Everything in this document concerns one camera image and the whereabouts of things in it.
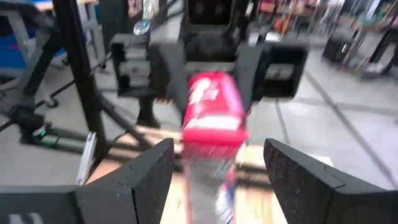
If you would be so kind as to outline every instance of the wooden board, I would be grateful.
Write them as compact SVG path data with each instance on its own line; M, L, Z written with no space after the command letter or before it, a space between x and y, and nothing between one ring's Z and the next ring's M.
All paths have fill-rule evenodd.
M77 0L77 4L89 4L89 3L96 3L97 0ZM35 2L35 6L40 11L48 11L54 8L52 1L41 1Z
M139 131L145 133L146 138L156 144L163 138L175 139L175 152L180 152L181 147L178 143L179 134L169 131L139 128ZM124 135L118 142L136 144L134 138ZM264 167L262 158L263 146L248 146L242 148L237 156L237 161L245 164ZM113 148L111 154L121 156L136 157L138 153ZM120 162L104 160L88 183L97 178L117 169L122 164ZM185 216L185 178L181 174L174 174L167 196L166 205L163 211L161 224L186 224ZM273 191L264 191L255 188L238 187L236 190L236 223L250 224L287 224L282 213L282 209L276 199Z

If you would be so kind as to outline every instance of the tripod leg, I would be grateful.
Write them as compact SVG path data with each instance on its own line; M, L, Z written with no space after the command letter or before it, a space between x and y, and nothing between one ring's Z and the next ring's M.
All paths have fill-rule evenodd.
M142 97L139 99L137 125L160 128L160 123L154 115L154 99L152 97Z

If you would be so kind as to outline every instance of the green light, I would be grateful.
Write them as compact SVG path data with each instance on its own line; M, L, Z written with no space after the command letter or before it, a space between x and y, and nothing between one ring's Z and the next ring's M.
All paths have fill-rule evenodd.
M40 137L44 137L46 132L47 132L46 130L42 131L42 132L40 133Z

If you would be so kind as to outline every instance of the gray floor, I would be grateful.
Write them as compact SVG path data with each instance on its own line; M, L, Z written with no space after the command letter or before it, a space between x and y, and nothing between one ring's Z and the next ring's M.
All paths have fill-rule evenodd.
M176 38L178 20L160 30L162 38ZM310 52L297 97L291 101L262 100L249 117L251 144L263 145L275 138L296 149L329 157L333 165L351 175L385 189L398 186L398 86L393 80L361 82L341 73L320 59L321 52ZM97 74L101 88L114 88L112 75ZM72 80L69 68L48 72L52 91ZM138 112L137 101L105 93L113 103ZM39 112L55 126L87 133L75 86L56 99L60 106ZM164 129L178 131L179 119L171 105L156 105L155 113ZM0 116L0 124L7 119ZM103 117L108 138L122 133ZM21 146L19 132L11 126L0 133L0 185L72 184L79 157L74 154Z

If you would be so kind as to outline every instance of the black box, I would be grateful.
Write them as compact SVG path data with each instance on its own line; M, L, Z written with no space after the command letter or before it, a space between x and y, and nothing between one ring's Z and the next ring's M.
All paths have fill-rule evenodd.
M327 59L330 63L343 63L352 44L353 40L349 37L333 35L326 43L322 57Z

